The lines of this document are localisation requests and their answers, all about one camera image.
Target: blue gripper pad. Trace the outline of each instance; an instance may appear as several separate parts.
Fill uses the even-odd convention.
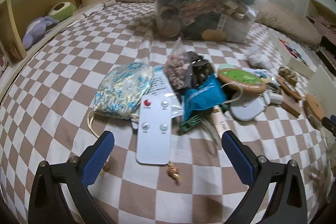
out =
[[[92,147],[95,147],[97,144],[98,146],[96,150],[92,153],[91,157],[88,159],[82,169],[82,183],[85,187],[95,183],[101,168],[104,166],[104,163],[113,150],[113,134],[109,131],[105,131]]]
[[[232,131],[226,131],[222,135],[222,147],[232,163],[233,168],[236,170],[241,182],[251,187],[254,183],[253,166],[229,135],[229,132],[232,133]]]

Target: white cloth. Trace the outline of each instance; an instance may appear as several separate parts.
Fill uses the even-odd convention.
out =
[[[253,68],[261,68],[266,70],[270,70],[272,68],[267,56],[260,52],[260,50],[257,48],[250,47],[248,50],[246,50],[245,56]]]

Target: stuffed toy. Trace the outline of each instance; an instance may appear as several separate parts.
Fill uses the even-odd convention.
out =
[[[47,26],[57,24],[59,20],[51,17],[39,17],[33,20],[27,27],[26,34],[22,39],[22,44],[25,49],[30,48],[43,36]]]
[[[76,7],[71,2],[60,2],[55,4],[49,11],[48,16],[62,21],[72,16],[76,10]]]

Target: purple stuffed toy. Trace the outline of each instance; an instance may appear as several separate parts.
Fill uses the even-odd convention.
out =
[[[25,49],[30,48],[43,36],[47,26],[52,24],[57,24],[59,20],[53,19],[51,17],[39,17],[33,20],[27,27],[25,36],[22,39],[23,47]]]

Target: round cork coaster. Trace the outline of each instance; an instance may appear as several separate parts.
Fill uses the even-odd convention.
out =
[[[306,95],[306,101],[307,101],[307,107],[310,108],[310,110],[313,113],[313,115],[320,122],[322,122],[322,119],[324,117],[324,112],[323,112],[323,109],[322,109],[321,105],[317,101],[317,99],[313,95],[307,94]]]
[[[160,28],[160,33],[164,37],[175,37],[181,32],[181,23],[178,20],[165,22]]]
[[[285,78],[281,76],[276,76],[276,78],[284,92],[286,92],[289,96],[297,101],[302,100],[300,93],[295,89],[295,87],[288,83]]]
[[[226,32],[220,30],[207,29],[202,33],[202,38],[206,41],[221,42],[225,39]]]
[[[266,90],[266,84],[256,75],[236,68],[224,68],[217,72],[218,79],[228,85],[231,89],[239,91],[239,86],[245,92],[261,94]]]
[[[173,7],[163,6],[159,9],[159,17],[162,20],[171,20],[174,16],[176,16],[176,12]]]

